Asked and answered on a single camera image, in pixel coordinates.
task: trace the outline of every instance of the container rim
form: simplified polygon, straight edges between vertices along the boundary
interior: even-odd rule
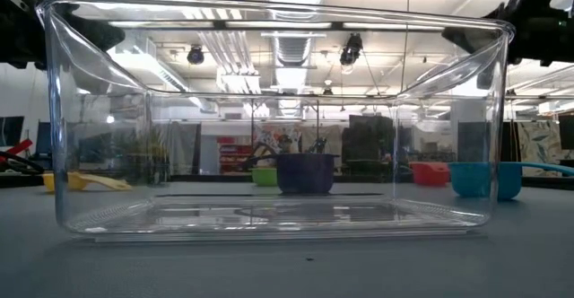
[[[408,25],[437,25],[468,27],[484,30],[496,30],[505,34],[509,40],[514,37],[514,26],[508,22],[490,19],[475,19],[452,15],[438,15],[430,13],[414,13],[404,11],[389,11],[381,9],[331,6],[317,4],[289,4],[266,1],[251,0],[38,0],[36,3],[36,13],[43,22],[42,14],[55,4],[80,4],[80,3],[118,3],[118,4],[148,4],[148,5],[169,5],[169,6],[194,6],[201,8],[230,8],[230,9],[252,9],[253,11],[276,11],[293,13],[338,13],[342,16],[360,16],[365,19],[380,19],[387,21],[402,22]]]

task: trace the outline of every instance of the green bowl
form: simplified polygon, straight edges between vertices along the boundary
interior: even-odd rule
[[[251,169],[251,178],[259,187],[275,187],[277,186],[277,169],[253,168]]]

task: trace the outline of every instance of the teal handle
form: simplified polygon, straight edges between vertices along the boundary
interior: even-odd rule
[[[501,162],[500,164],[513,164],[521,167],[531,167],[544,169],[546,171],[557,171],[569,176],[574,176],[574,168],[562,166],[559,164],[538,163],[538,162]]]

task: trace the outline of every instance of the transparent bin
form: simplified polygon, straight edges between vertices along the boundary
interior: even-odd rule
[[[70,232],[333,238],[465,233],[491,218],[504,23],[226,0],[37,10]],[[357,33],[358,58],[345,48]]]

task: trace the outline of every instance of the gray tabletop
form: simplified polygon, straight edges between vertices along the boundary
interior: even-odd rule
[[[524,188],[448,239],[94,244],[0,189],[1,297],[574,297],[574,192]]]

